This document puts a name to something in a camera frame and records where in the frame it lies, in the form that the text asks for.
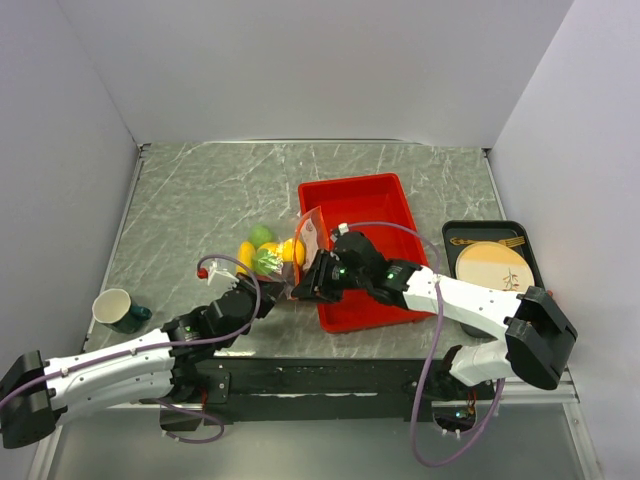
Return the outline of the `yellow pear toy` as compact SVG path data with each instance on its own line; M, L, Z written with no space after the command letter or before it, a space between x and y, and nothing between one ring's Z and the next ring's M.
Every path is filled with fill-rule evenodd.
M301 240L289 238L281 244L281 258L284 262L294 262L302 266L306 260L305 245Z

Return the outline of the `green lettuce toy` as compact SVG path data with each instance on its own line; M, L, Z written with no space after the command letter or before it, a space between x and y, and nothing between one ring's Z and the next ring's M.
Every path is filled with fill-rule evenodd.
M260 276L279 275L282 272L282 258L269 250L259 249L253 255L252 269Z

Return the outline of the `yellow corn toy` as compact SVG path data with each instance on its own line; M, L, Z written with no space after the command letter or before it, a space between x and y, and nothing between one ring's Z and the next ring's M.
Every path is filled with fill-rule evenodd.
M249 241L244 241L238 248L236 259L240 265L236 266L236 273L248 275L254 271L253 259L256 254L256 248Z

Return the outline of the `clear zip bag orange zipper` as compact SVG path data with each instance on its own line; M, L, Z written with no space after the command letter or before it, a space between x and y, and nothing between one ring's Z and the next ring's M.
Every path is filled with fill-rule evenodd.
M316 253L329 246L323 211L317 206L278 226L255 224L240 244L236 258L259 280L283 286L283 295L290 300Z

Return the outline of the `green bumpy fruit toy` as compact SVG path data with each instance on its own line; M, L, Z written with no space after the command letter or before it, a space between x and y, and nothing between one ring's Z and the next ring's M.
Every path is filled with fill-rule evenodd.
M254 246L255 249L258 249L266 243L273 242L274 239L275 234L273 233L273 231L263 224L254 225L251 228L248 236L248 241Z

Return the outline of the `dark red fruit toy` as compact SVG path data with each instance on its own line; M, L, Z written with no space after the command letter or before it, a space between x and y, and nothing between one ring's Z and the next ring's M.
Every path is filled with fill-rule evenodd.
M280 277L286 284L295 287L299 283L300 269L294 262L284 262L280 272Z

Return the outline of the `yellow lemon toy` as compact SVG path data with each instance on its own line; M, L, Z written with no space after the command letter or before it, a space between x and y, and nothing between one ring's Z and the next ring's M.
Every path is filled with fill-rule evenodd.
M262 258L280 258L281 257L281 245L276 242L267 242L261 245L256 250L256 256Z

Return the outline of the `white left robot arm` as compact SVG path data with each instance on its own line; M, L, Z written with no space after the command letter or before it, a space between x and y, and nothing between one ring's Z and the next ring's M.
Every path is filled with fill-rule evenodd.
M117 404L191 399L197 364L247 334L283 292L280 283L242 277L210 304L133 340L50 360L39 351L20 355L1 379L3 447L34 444L60 424Z

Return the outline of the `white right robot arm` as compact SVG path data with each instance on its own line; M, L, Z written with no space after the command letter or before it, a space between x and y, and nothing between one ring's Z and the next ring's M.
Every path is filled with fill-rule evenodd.
M320 249L292 295L300 301L338 303L363 290L378 303L441 314L491 336L476 347L453 347L437 375L439 390L460 398L488 380L517 377L542 390L558 387L577 331L548 292L500 291L439 275L425 265L387 259L360 232Z

